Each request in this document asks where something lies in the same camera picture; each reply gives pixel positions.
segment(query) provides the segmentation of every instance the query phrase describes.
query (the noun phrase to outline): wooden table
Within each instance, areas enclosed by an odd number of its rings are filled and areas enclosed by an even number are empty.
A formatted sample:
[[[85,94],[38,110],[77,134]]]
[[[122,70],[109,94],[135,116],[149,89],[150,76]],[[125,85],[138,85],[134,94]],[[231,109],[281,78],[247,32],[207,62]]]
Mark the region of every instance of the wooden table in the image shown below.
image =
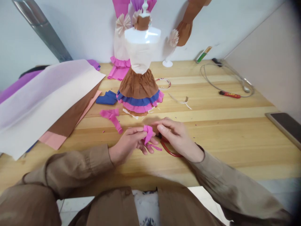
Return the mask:
[[[131,126],[141,126],[153,118],[169,117],[182,121],[193,140],[215,157],[240,170],[256,180],[297,177],[301,175],[301,151],[298,150],[266,117],[266,112],[277,111],[259,92],[252,97],[234,99],[221,96],[200,75],[202,64],[211,61],[174,62],[165,68],[161,62],[153,62],[151,70],[155,78],[167,78],[172,86],[164,91],[165,97],[159,108],[155,108],[145,118],[138,120],[120,110],[120,124],[125,131]],[[101,72],[109,74],[111,64],[101,64]],[[229,92],[245,95],[241,86],[229,72],[219,67],[207,68],[208,78],[218,87]],[[100,90],[117,92],[120,81],[104,79]],[[171,93],[179,101],[189,97],[188,105],[174,101]],[[108,143],[114,145],[120,138],[111,121],[100,117],[102,109],[121,106],[94,104],[78,124],[70,138],[59,151],[54,151],[40,142],[27,154],[26,158],[14,161],[11,157],[0,157],[0,193],[14,185],[29,171],[43,165],[53,154]],[[134,151],[126,164],[98,178],[92,185],[77,191],[73,196],[95,195],[108,188],[130,185],[134,189],[150,190],[170,179],[183,185],[198,186],[187,163],[156,151],[144,156]]]

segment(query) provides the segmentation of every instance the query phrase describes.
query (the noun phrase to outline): marker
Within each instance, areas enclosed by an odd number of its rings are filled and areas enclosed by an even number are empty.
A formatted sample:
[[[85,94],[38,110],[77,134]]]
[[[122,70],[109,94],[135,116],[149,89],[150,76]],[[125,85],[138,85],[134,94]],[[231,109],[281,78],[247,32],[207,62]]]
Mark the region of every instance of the marker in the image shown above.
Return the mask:
[[[209,46],[205,52],[202,53],[202,55],[198,58],[197,62],[196,63],[200,63],[201,60],[207,55],[207,53],[212,49],[212,46]]]

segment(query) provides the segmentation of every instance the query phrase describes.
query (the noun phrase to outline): white mannequin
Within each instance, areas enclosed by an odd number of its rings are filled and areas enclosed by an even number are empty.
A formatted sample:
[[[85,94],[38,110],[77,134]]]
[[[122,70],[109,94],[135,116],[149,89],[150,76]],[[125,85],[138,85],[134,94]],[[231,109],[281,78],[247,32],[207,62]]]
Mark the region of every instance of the white mannequin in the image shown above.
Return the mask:
[[[148,17],[146,0],[142,5],[143,13],[139,16]],[[147,30],[136,30],[134,27],[124,32],[126,48],[131,60],[132,69],[137,74],[144,74],[150,67],[153,53],[160,41],[161,30],[149,27]]]

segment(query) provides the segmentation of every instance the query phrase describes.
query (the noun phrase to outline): red scissors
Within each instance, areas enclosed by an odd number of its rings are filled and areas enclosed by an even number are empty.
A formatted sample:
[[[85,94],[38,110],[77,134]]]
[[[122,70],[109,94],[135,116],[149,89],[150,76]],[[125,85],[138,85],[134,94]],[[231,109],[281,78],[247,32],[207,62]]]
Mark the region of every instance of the red scissors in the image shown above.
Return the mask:
[[[183,157],[183,156],[180,155],[180,154],[176,154],[176,153],[171,152],[171,151],[167,148],[167,146],[166,146],[165,143],[169,143],[169,141],[168,141],[164,136],[162,136],[161,133],[159,133],[159,134],[156,135],[156,136],[157,136],[158,138],[161,139],[161,144],[162,144],[163,148],[165,149],[165,151],[167,151],[168,154],[170,154],[170,155],[172,155],[172,156],[174,156],[174,157],[179,157],[179,158],[182,158],[182,157]]]

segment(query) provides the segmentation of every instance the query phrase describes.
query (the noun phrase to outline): person's right hand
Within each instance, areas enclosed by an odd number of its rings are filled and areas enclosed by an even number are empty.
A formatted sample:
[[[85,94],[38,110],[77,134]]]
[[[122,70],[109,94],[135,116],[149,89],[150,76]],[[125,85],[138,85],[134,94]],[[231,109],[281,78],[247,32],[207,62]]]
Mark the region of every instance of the person's right hand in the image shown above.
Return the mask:
[[[193,163],[202,162],[204,152],[191,140],[184,123],[164,118],[154,122],[159,132],[170,142],[173,148]]]

